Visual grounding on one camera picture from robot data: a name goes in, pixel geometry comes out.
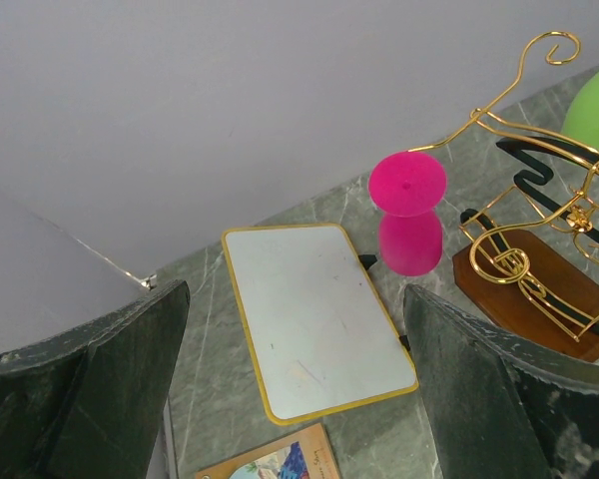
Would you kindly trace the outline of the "framed picture card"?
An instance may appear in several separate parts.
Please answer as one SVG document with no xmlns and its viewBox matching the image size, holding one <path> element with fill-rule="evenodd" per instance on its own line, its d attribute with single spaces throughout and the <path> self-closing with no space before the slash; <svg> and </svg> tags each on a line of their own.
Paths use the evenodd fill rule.
<svg viewBox="0 0 599 479">
<path fill-rule="evenodd" d="M 198 479 L 339 479 L 321 423 L 199 471 Z"/>
</svg>

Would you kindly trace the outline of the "small whiteboard yellow frame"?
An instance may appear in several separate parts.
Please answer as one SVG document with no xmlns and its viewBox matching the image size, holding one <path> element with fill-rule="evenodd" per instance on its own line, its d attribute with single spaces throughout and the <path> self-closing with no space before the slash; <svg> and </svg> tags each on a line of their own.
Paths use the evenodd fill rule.
<svg viewBox="0 0 599 479">
<path fill-rule="evenodd" d="M 341 226 L 233 229 L 222 245 L 272 423 L 417 389 L 413 361 Z"/>
</svg>

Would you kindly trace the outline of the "pink plastic wine glass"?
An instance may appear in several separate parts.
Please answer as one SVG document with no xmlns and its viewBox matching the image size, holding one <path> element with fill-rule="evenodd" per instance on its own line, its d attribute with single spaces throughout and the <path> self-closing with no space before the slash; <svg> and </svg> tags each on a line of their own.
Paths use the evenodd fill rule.
<svg viewBox="0 0 599 479">
<path fill-rule="evenodd" d="M 446 187 L 442 164 L 421 152 L 390 155 L 370 173 L 368 193 L 382 211 L 377 229 L 379 252 L 392 271 L 421 276 L 438 265 L 443 227 L 435 207 Z"/>
</svg>

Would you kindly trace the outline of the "green wine glass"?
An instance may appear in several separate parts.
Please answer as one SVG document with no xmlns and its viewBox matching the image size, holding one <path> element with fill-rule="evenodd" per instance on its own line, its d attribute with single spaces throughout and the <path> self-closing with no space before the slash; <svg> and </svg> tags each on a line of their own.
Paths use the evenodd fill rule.
<svg viewBox="0 0 599 479">
<path fill-rule="evenodd" d="M 599 151 L 599 72 L 571 102 L 561 133 Z"/>
</svg>

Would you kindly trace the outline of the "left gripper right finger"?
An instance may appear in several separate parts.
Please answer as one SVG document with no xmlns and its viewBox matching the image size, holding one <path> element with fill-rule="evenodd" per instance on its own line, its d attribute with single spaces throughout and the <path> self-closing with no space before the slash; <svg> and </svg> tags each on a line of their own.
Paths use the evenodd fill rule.
<svg viewBox="0 0 599 479">
<path fill-rule="evenodd" d="M 599 478 L 599 365 L 410 284 L 404 320 L 446 478 Z"/>
</svg>

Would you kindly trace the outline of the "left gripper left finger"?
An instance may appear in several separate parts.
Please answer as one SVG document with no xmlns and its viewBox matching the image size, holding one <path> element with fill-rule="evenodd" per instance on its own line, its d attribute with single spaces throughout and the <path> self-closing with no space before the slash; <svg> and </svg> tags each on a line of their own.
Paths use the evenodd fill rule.
<svg viewBox="0 0 599 479">
<path fill-rule="evenodd" d="M 144 478 L 190 308 L 181 279 L 0 354 L 0 478 Z"/>
</svg>

